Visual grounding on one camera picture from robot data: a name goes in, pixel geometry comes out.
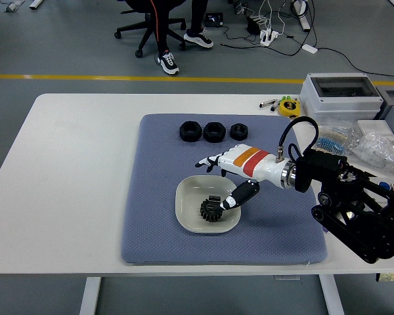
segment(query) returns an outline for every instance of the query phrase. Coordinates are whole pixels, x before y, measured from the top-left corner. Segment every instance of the red stripe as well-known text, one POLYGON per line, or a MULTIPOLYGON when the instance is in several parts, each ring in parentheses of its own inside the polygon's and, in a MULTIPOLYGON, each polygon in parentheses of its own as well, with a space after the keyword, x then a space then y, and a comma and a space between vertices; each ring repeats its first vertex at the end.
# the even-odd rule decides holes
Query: red stripe
POLYGON ((252 177, 254 173, 255 166, 270 153, 267 151, 260 150, 256 154, 254 154, 244 165, 244 173, 249 177, 252 177))
POLYGON ((153 9, 155 11, 155 17, 156 17, 156 41, 159 42, 159 22, 158 22, 158 11, 156 10, 155 4, 153 3, 152 0, 150 0, 150 3, 153 6, 153 9))

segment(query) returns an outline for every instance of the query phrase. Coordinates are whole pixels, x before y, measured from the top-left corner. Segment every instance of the sneaker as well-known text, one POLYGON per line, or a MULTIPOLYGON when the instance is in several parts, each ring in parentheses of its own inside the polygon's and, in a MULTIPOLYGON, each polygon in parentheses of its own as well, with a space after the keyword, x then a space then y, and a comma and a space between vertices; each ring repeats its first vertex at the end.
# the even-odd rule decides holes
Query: sneaker
POLYGON ((204 35, 206 30, 202 30, 200 33, 191 33, 190 30, 187 30, 184 39, 189 43, 197 44, 203 48, 212 48, 213 42, 204 35))
POLYGON ((170 51, 165 51, 161 56, 158 57, 158 64, 162 66, 164 72, 169 75, 175 75, 179 73, 177 65, 173 61, 173 55, 170 51))

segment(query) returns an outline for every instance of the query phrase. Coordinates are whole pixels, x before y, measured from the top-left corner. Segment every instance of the black hex nut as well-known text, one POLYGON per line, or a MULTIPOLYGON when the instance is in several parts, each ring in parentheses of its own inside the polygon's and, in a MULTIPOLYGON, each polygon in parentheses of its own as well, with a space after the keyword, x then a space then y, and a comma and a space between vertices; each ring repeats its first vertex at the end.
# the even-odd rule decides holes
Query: black hex nut
POLYGON ((208 123, 203 130, 203 137, 210 143, 221 142, 225 135, 226 128, 221 123, 215 121, 208 123))
POLYGON ((179 136, 186 142, 196 142, 202 136, 202 128, 196 121, 186 121, 179 127, 179 136))
POLYGON ((248 138, 248 127, 243 123, 236 123, 230 128, 230 137, 237 141, 243 141, 248 138))

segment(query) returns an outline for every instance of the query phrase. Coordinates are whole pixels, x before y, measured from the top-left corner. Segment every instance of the blue mat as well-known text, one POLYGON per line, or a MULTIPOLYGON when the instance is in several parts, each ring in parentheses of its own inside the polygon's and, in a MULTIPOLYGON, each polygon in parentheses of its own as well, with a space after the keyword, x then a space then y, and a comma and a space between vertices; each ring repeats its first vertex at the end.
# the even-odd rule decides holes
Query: blue mat
MULTIPOLYGON (((121 255, 133 264, 307 264, 327 256, 321 225, 311 216, 316 204, 312 189, 302 194, 279 189, 266 180, 260 193, 242 208, 237 226, 223 234, 195 234, 185 230, 175 216, 175 191, 192 175, 205 175, 199 160, 241 143, 229 134, 221 143, 183 142, 179 127, 197 121, 202 128, 221 122, 229 131, 235 123, 248 126, 243 141, 275 154, 289 119, 262 115, 154 114, 143 117, 127 205, 121 255)), ((285 145, 297 143, 293 131, 285 145)), ((212 175, 220 175, 215 167, 212 175)), ((237 186, 244 179, 228 174, 237 186)))

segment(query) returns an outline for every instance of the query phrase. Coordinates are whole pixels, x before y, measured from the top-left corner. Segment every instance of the person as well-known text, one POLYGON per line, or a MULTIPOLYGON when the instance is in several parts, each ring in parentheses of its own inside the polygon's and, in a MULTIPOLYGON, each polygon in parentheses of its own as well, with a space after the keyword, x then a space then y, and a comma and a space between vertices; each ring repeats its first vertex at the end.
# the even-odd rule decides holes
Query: person
MULTIPOLYGON (((165 73, 175 75, 179 68, 174 62, 172 52, 167 45, 166 37, 169 28, 169 12, 181 5, 185 0, 148 0, 150 2, 150 16, 154 21, 154 35, 158 45, 158 58, 156 63, 165 73)), ((191 27, 184 34, 184 40, 197 44, 205 49, 212 48, 213 42, 204 34, 202 20, 208 6, 208 0, 192 0, 191 27)))

